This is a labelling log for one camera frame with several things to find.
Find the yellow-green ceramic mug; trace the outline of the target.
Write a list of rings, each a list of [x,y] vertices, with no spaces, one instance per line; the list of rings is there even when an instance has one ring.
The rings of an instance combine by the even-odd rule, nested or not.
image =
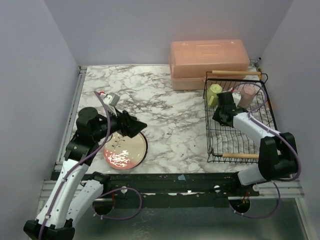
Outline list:
[[[217,94],[222,93],[223,88],[219,84],[212,84],[207,90],[207,106],[213,108],[218,104]]]

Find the pink ceramic mug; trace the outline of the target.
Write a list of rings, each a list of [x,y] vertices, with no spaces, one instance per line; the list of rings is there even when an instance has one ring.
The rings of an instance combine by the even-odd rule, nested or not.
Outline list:
[[[240,90],[240,95],[241,99],[238,103],[238,106],[242,108],[248,108],[256,96],[256,89],[253,85],[244,85]]]

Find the pink and cream plate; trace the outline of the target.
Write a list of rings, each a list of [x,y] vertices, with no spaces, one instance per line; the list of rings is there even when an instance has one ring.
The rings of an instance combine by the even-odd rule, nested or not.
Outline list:
[[[146,157],[148,141],[140,132],[133,138],[113,133],[104,145],[103,157],[116,170],[129,170],[138,166]]]

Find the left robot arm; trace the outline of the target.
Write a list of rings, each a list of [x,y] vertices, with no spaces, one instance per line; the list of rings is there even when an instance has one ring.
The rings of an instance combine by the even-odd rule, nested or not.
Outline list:
[[[55,186],[41,212],[28,220],[23,230],[32,240],[71,240],[75,227],[92,203],[103,193],[111,194],[110,177],[94,172],[79,194],[76,190],[97,152],[115,132],[130,138],[138,135],[147,124],[127,111],[102,116],[94,107],[78,113],[77,130],[66,146],[64,161]]]

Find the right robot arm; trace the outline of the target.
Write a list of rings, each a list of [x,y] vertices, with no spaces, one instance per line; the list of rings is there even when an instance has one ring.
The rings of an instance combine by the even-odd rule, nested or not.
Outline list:
[[[285,176],[300,173],[295,138],[291,133],[274,130],[254,118],[251,111],[237,107],[230,91],[219,93],[217,101],[212,119],[243,132],[259,145],[257,166],[237,173],[242,186],[284,181]]]

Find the translucent pink storage box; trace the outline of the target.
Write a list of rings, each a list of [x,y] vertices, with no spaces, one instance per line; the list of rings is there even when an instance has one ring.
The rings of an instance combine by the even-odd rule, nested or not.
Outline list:
[[[240,39],[174,41],[169,67],[172,89],[202,90],[207,72],[246,72],[250,59]]]

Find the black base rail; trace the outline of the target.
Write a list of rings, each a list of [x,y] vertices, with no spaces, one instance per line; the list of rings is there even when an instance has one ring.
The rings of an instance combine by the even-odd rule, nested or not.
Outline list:
[[[256,197],[252,185],[241,186],[234,173],[84,174],[67,177],[54,211],[75,211],[91,205],[133,209],[227,208],[229,198]]]

